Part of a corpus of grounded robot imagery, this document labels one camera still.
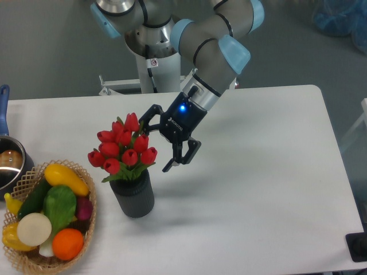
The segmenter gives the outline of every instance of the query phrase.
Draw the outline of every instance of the red tulip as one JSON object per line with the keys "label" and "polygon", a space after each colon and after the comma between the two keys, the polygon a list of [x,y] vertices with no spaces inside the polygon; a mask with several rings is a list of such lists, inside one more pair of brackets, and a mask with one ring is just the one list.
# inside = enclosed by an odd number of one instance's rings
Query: red tulip
{"label": "red tulip", "polygon": [[134,150],[137,153],[142,153],[148,149],[149,137],[146,135],[138,136],[134,142]]}
{"label": "red tulip", "polygon": [[100,131],[97,133],[97,138],[101,142],[114,142],[116,134],[112,131]]}
{"label": "red tulip", "polygon": [[114,142],[104,142],[99,146],[99,151],[108,158],[115,158],[119,155],[120,148]]}
{"label": "red tulip", "polygon": [[116,136],[116,143],[121,143],[124,146],[128,146],[131,141],[131,131],[124,129],[120,131]]}
{"label": "red tulip", "polygon": [[135,113],[127,114],[125,121],[125,129],[128,129],[131,132],[136,132],[137,130],[139,130],[139,122]]}
{"label": "red tulip", "polygon": [[126,150],[122,154],[122,162],[129,166],[134,165],[138,162],[138,154],[133,149]]}
{"label": "red tulip", "polygon": [[103,168],[111,175],[115,175],[120,171],[120,162],[117,159],[107,159],[103,163]]}
{"label": "red tulip", "polygon": [[100,152],[93,151],[88,154],[88,160],[94,167],[101,167],[106,159]]}
{"label": "red tulip", "polygon": [[122,130],[124,130],[124,127],[121,124],[121,122],[119,122],[119,121],[112,122],[112,131],[113,131],[113,133],[115,133],[117,135]]}
{"label": "red tulip", "polygon": [[155,161],[155,158],[157,157],[157,151],[154,147],[150,147],[149,149],[142,152],[142,156],[140,157],[140,160],[143,164],[152,164]]}

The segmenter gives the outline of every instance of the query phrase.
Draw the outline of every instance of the wicker basket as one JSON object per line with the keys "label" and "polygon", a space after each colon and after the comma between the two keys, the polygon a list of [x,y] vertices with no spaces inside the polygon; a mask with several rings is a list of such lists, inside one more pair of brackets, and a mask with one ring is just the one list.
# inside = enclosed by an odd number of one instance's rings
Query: wicker basket
{"label": "wicker basket", "polygon": [[[43,257],[39,255],[38,249],[29,252],[19,252],[4,246],[5,256],[11,262],[11,265],[24,274],[57,274],[65,271],[81,258],[92,239],[96,220],[96,190],[90,174],[77,163],[70,162],[68,160],[52,160],[49,163],[33,167],[31,171],[28,171],[26,175],[22,176],[22,179],[18,181],[13,193],[11,194],[12,197],[19,199],[20,201],[24,201],[27,195],[32,191],[33,187],[43,177],[46,166],[52,163],[60,163],[73,169],[74,172],[85,181],[90,189],[89,200],[93,204],[93,213],[89,221],[76,221],[72,222],[69,226],[80,230],[84,236],[84,246],[81,252],[71,261],[63,261],[56,257]],[[7,210],[5,213],[4,227],[14,222],[17,222],[16,216]]]}

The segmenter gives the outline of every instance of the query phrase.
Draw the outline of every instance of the red radish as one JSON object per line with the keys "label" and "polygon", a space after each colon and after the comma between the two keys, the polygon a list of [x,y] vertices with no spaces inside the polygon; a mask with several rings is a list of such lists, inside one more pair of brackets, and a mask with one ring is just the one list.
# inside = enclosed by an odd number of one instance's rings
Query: red radish
{"label": "red radish", "polygon": [[93,204],[86,197],[78,197],[76,201],[75,216],[80,221],[90,219],[93,212]]}

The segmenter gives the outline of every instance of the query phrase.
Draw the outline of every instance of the orange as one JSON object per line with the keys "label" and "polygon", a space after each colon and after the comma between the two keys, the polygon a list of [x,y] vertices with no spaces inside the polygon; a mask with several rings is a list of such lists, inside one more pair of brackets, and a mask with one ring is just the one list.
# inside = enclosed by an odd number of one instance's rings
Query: orange
{"label": "orange", "polygon": [[76,257],[84,245],[83,235],[79,230],[66,228],[56,234],[52,241],[52,250],[61,260],[69,261]]}

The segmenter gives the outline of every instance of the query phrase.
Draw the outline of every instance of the yellow bell pepper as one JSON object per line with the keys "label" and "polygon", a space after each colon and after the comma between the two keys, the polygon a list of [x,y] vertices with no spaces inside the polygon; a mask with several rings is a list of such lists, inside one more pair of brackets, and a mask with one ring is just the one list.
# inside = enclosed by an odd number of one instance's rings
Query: yellow bell pepper
{"label": "yellow bell pepper", "polygon": [[19,251],[31,251],[33,249],[36,249],[36,246],[25,245],[19,240],[17,235],[17,228],[18,222],[6,226],[2,230],[2,243],[9,248],[13,248]]}
{"label": "yellow bell pepper", "polygon": [[89,194],[88,185],[75,172],[62,164],[52,163],[45,169],[45,178],[51,186],[66,185],[74,194],[85,197]]}
{"label": "yellow bell pepper", "polygon": [[19,209],[21,208],[23,202],[13,199],[9,193],[4,195],[4,199],[6,202],[6,208],[9,209],[9,212],[14,214],[15,216],[18,214]]}

